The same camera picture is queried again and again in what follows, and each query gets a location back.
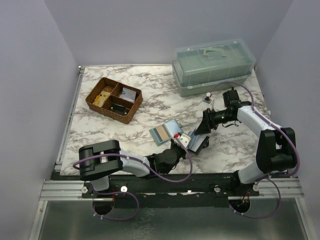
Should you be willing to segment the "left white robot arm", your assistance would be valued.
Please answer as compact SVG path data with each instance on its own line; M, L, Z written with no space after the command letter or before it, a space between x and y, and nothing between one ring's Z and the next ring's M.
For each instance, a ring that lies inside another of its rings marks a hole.
M172 140L169 149L148 156L130 154L120 147L119 141L108 140L81 147L78 156L79 161L72 167L79 170L80 180L90 182L93 191L101 198L110 194L109 176L119 171L142 179L158 177L170 183L186 181L193 171L190 153L180 140ZM189 160L188 175L180 180L164 177L164 174L168 174L178 165L180 159Z

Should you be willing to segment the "white VIP card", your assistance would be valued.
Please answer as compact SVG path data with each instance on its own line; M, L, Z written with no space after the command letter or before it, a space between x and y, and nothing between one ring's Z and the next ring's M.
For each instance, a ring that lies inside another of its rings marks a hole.
M123 87L119 97L123 100L134 103L136 100L136 94L137 94L136 91Z

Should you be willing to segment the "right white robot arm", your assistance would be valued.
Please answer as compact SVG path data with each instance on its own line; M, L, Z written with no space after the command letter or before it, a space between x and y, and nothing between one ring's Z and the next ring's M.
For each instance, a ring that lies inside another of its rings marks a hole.
M271 172L281 172L297 166L297 156L293 149L296 138L292 128L283 128L270 122L258 113L251 102L241 101L235 89L226 91L222 96L225 109L204 110L202 121L194 134L206 135L219 125L238 121L258 137L255 161L234 173L235 180L230 183L230 191L234 195L243 195L248 190L248 184Z

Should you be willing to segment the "black leather card holder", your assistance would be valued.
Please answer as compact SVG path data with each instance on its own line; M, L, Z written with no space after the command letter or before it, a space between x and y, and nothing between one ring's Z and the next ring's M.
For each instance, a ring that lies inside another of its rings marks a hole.
M191 137L191 140L188 145L188 150L195 154L199 155L200 152L209 146L210 137L207 135L195 135L195 129L193 131L189 131L187 135Z

